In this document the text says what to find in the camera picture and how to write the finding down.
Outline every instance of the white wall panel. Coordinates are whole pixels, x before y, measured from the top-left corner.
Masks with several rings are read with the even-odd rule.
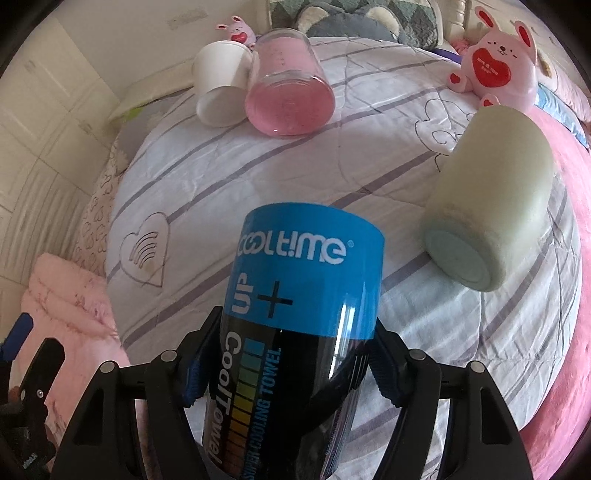
[[[78,188],[92,194],[96,179],[109,159],[109,150],[82,130],[69,113],[41,153],[41,159]]]
[[[119,99],[103,80],[97,80],[90,92],[72,111],[82,130],[94,135],[110,148],[117,136],[108,118],[119,105]]]
[[[80,222],[82,210],[89,199],[88,196],[77,195],[78,191],[72,183],[60,175],[57,175],[52,182],[31,234],[21,283],[28,282],[35,260],[43,252],[54,255],[67,252],[67,246],[73,241],[67,238],[66,232],[72,234],[72,228],[69,226]]]
[[[33,230],[55,179],[55,171],[42,161],[35,163],[8,224],[0,251],[1,276],[18,283],[21,281]]]
[[[0,207],[0,251],[2,251],[2,244],[4,243],[4,237],[6,236],[11,217],[11,212]]]
[[[0,206],[14,210],[35,160],[35,155],[0,125]]]
[[[0,277],[0,343],[21,314],[21,297],[27,288]]]
[[[66,115],[60,102],[31,80],[17,54],[0,77],[0,124],[39,156]]]
[[[99,78],[53,16],[33,31],[19,54],[29,75],[68,111]]]

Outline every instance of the wall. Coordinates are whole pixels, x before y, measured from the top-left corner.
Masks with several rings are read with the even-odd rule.
[[[120,97],[148,75],[193,58],[221,40],[231,15],[253,28],[256,0],[64,0],[55,11],[68,35]],[[204,9],[208,16],[171,30],[168,21]]]
[[[72,255],[118,103],[52,16],[0,77],[0,341],[37,256]]]

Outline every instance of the bunny figurine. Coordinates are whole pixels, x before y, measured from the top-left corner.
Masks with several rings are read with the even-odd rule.
[[[537,51],[530,29],[516,21],[517,36],[509,35],[484,8],[476,7],[475,13],[491,29],[468,49],[460,70],[447,78],[448,87],[458,93],[474,91],[480,106],[506,105],[526,113],[538,89]]]
[[[252,49],[255,46],[256,35],[246,22],[238,15],[232,16],[232,24],[216,25],[216,29],[228,32],[228,40],[237,41]]]

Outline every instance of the pink blanket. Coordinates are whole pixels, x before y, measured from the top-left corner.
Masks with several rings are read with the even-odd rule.
[[[129,359],[115,329],[106,280],[67,260],[50,254],[37,259],[21,307],[33,317],[34,326],[17,356],[17,371],[24,375],[47,337],[58,339],[66,352],[46,401],[46,425],[59,444],[99,365],[112,359],[125,367]]]
[[[583,287],[564,365],[540,409],[521,431],[536,480],[560,467],[591,418],[591,156],[573,135],[538,108],[531,119],[550,142],[579,224]]]

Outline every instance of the blue label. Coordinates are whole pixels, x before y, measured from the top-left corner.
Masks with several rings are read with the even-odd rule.
[[[351,213],[275,203],[244,221],[226,293],[228,315],[317,336],[370,339],[384,236]]]

